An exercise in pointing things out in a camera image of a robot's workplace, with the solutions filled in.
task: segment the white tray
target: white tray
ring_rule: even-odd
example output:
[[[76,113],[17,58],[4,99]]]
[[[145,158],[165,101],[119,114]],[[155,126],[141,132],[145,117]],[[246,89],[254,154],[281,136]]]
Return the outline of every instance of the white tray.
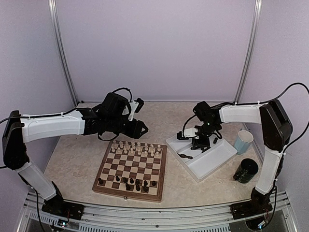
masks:
[[[204,153],[200,149],[191,150],[192,139],[177,140],[176,136],[173,136],[167,139],[166,142],[176,159],[195,181],[200,182],[227,163],[237,153],[237,150],[225,139],[220,139],[216,144],[213,144],[215,137],[215,135],[210,137],[211,148]],[[193,159],[181,158],[178,153],[192,156]]]

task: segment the white panel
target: white panel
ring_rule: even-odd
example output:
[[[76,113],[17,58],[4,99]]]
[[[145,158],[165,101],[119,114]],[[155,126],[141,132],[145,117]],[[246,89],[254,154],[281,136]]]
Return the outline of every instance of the white panel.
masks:
[[[232,101],[253,0],[65,0],[58,17],[79,100],[126,86],[144,100]]]

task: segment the pawn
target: pawn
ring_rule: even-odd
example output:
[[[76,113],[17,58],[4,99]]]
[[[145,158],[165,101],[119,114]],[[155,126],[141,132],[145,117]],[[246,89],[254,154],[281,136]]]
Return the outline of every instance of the pawn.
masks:
[[[131,187],[130,187],[130,185],[129,185],[128,183],[126,183],[126,190],[127,190],[127,191],[130,191],[130,190],[131,190]]]

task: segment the blue cup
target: blue cup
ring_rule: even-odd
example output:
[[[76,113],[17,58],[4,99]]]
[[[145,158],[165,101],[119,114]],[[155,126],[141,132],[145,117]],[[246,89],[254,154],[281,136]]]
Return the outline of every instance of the blue cup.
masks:
[[[249,131],[240,130],[234,143],[234,148],[237,150],[237,154],[241,155],[245,153],[250,147],[252,141],[253,135]]]

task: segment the metal frame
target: metal frame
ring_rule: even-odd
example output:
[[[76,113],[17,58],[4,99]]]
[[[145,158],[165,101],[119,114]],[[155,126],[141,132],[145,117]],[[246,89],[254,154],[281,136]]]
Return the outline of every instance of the metal frame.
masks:
[[[253,54],[254,42],[255,42],[257,28],[258,28],[258,24],[260,20],[261,8],[262,8],[262,0],[255,0],[255,8],[254,8],[253,21],[252,21],[252,26],[251,26],[251,33],[250,33],[250,38],[249,38],[249,45],[247,49],[245,63],[242,68],[239,86],[236,92],[236,96],[234,98],[234,102],[239,102],[241,95],[243,93],[243,89],[245,86],[245,82],[247,79],[248,70],[249,70],[249,66],[250,66],[250,62],[251,62],[251,58]]]
[[[57,14],[56,0],[48,0],[48,2],[49,2],[49,10],[50,10],[50,14],[51,14],[51,18],[52,18],[52,22],[54,26],[55,37],[56,37],[57,47],[59,50],[62,68],[63,68],[65,79],[68,85],[68,89],[70,92],[71,100],[73,102],[74,107],[76,107],[78,104],[78,98],[77,98],[77,94],[76,94],[76,91],[75,91],[75,88],[74,88],[74,85],[71,79],[67,59],[64,53],[64,47],[63,47],[63,43],[61,39],[60,25],[59,25],[58,14]]]

